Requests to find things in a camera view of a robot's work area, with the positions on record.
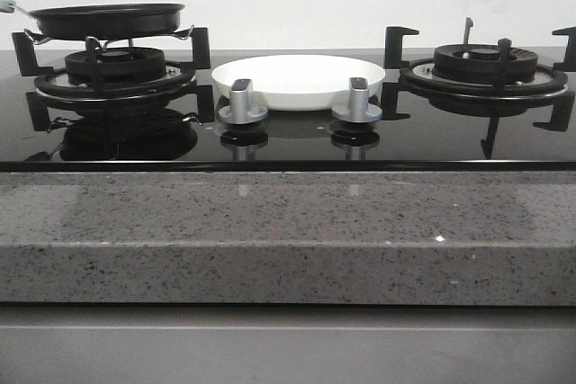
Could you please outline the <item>black frying pan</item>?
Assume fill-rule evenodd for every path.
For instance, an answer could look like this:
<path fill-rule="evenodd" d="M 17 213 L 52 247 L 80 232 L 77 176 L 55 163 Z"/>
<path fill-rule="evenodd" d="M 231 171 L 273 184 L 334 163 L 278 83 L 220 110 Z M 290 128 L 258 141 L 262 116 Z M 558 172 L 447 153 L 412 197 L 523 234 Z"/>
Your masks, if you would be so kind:
<path fill-rule="evenodd" d="M 183 4 L 100 4 L 28 12 L 40 32 L 55 40 L 126 40 L 172 33 Z"/>

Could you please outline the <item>white round plate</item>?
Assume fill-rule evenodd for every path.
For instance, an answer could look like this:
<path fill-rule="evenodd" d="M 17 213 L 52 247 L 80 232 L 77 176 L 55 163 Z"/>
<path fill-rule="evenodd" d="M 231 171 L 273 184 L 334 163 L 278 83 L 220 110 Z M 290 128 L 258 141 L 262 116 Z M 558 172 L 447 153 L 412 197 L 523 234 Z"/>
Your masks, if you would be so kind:
<path fill-rule="evenodd" d="M 368 61 L 328 55 L 272 55 L 231 61 L 212 71 L 220 93 L 238 79 L 252 82 L 256 103 L 275 111 L 320 111 L 346 103 L 349 81 L 362 77 L 376 94 L 385 70 Z"/>

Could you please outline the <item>right black burner grate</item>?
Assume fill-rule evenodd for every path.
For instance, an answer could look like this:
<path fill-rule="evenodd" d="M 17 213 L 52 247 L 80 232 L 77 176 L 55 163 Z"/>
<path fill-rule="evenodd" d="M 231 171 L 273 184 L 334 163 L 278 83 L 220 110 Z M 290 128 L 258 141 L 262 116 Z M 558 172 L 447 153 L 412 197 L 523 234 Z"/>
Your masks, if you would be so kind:
<path fill-rule="evenodd" d="M 508 38 L 494 44 L 470 41 L 473 20 L 464 26 L 463 40 L 435 48 L 431 58 L 403 59 L 403 39 L 416 30 L 389 26 L 385 31 L 383 65 L 398 76 L 383 84 L 381 108 L 387 121 L 409 118 L 397 110 L 400 92 L 415 94 L 433 107 L 453 114 L 489 119 L 482 153 L 491 157 L 500 119 L 518 116 L 529 109 L 549 106 L 547 122 L 536 127 L 553 132 L 569 128 L 575 92 L 569 75 L 575 70 L 575 30 L 553 31 L 568 39 L 562 61 L 543 65 L 536 52 L 515 48 Z"/>

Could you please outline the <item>silver stove knob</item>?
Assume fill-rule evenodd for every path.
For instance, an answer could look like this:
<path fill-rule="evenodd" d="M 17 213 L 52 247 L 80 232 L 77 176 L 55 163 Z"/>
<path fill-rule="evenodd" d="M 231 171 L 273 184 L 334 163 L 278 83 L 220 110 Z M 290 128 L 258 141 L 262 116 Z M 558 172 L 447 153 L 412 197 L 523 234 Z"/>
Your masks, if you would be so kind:
<path fill-rule="evenodd" d="M 369 103 L 370 92 L 363 77 L 349 79 L 349 98 L 347 104 L 338 104 L 331 108 L 331 114 L 336 119 L 351 123 L 370 123 L 379 121 L 383 111 L 378 106 Z"/>
<path fill-rule="evenodd" d="M 236 80 L 229 91 L 229 105 L 219 109 L 220 119 L 228 124 L 247 125 L 263 120 L 268 109 L 253 99 L 252 81 Z"/>

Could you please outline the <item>grey cabinet front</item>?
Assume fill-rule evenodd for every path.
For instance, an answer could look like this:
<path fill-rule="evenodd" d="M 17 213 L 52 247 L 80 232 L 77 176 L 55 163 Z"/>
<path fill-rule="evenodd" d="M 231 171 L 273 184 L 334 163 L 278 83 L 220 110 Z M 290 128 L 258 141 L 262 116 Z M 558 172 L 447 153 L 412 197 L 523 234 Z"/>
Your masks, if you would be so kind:
<path fill-rule="evenodd" d="M 1 310 L 4 383 L 572 383 L 573 308 Z"/>

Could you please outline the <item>right silver stove knob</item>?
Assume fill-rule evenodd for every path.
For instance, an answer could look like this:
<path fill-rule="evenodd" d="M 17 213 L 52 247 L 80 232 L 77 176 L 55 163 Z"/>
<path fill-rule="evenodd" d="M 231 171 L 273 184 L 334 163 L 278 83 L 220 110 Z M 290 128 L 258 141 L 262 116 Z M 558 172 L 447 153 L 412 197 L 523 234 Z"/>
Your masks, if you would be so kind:
<path fill-rule="evenodd" d="M 347 104 L 338 104 L 331 108 L 331 114 L 336 119 L 351 123 L 370 123 L 379 121 L 383 111 L 378 106 L 369 103 L 370 92 L 363 77 L 349 79 L 349 98 Z"/>

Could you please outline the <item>left silver stove knob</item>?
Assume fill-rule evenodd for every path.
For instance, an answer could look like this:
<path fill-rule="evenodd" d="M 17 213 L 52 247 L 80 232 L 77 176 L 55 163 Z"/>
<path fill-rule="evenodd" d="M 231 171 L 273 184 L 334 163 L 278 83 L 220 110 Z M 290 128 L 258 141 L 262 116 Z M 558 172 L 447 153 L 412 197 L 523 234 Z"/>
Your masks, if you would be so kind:
<path fill-rule="evenodd" d="M 268 109 L 253 99 L 252 81 L 236 80 L 229 91 L 229 105 L 219 109 L 220 119 L 228 124 L 247 125 L 263 120 Z"/>

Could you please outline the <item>black glass cooktop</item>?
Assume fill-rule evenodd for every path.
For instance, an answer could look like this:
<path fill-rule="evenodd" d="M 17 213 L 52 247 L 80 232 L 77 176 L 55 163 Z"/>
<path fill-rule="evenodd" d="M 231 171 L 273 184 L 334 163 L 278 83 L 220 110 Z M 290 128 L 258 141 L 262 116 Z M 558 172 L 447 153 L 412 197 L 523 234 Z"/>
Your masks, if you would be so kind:
<path fill-rule="evenodd" d="M 1 54 L 5 172 L 571 171 L 575 88 L 548 101 L 474 101 L 428 92 L 389 71 L 372 98 L 383 116 L 270 112 L 232 126 L 209 71 L 178 99 L 75 112 L 40 97 L 15 53 Z"/>

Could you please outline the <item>black burner grate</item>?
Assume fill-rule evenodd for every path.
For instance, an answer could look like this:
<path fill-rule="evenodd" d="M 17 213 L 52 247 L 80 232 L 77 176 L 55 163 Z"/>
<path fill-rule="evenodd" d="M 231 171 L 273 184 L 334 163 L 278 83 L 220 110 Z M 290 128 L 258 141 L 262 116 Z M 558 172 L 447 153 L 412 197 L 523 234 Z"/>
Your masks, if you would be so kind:
<path fill-rule="evenodd" d="M 48 37 L 25 30 L 13 33 L 22 76 L 34 79 L 27 93 L 32 126 L 37 131 L 65 128 L 70 120 L 51 118 L 48 110 L 72 111 L 102 123 L 130 116 L 151 115 L 188 94 L 196 97 L 196 110 L 185 121 L 204 123 L 214 118 L 209 85 L 199 85 L 197 73 L 211 67 L 209 33 L 203 27 L 175 32 L 192 43 L 192 60 L 170 61 L 160 49 L 111 48 L 93 36 L 82 51 L 69 54 L 60 69 L 39 65 L 35 45 Z"/>
<path fill-rule="evenodd" d="M 387 121 L 409 118 L 397 110 L 400 92 L 415 94 L 433 107 L 453 114 L 489 119 L 482 153 L 491 157 L 500 119 L 518 116 L 529 109 L 549 106 L 547 122 L 536 127 L 553 132 L 569 128 L 575 92 L 569 75 L 575 70 L 575 30 L 553 31 L 568 39 L 562 61 L 543 65 L 536 52 L 515 48 L 508 38 L 494 44 L 470 41 L 473 20 L 464 26 L 463 40 L 435 48 L 431 58 L 403 59 L 403 39 L 416 30 L 389 26 L 385 31 L 383 65 L 398 76 L 383 84 L 381 108 Z"/>

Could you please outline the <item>left black burner grate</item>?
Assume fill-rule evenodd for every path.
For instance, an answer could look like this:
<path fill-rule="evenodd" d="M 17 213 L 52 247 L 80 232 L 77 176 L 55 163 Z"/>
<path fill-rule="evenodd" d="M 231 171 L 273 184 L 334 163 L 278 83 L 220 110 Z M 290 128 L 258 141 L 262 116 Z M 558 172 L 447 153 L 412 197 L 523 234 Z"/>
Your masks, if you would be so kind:
<path fill-rule="evenodd" d="M 209 85 L 199 85 L 197 73 L 211 67 L 209 33 L 203 27 L 175 32 L 192 43 L 192 60 L 170 61 L 160 49 L 111 48 L 93 36 L 82 51 L 69 54 L 60 69 L 39 65 L 35 45 L 48 37 L 25 30 L 13 33 L 22 76 L 34 79 L 27 93 L 32 126 L 37 131 L 65 128 L 70 120 L 51 118 L 48 110 L 72 111 L 102 123 L 130 116 L 151 115 L 188 94 L 196 97 L 196 110 L 185 121 L 204 123 L 214 118 Z"/>

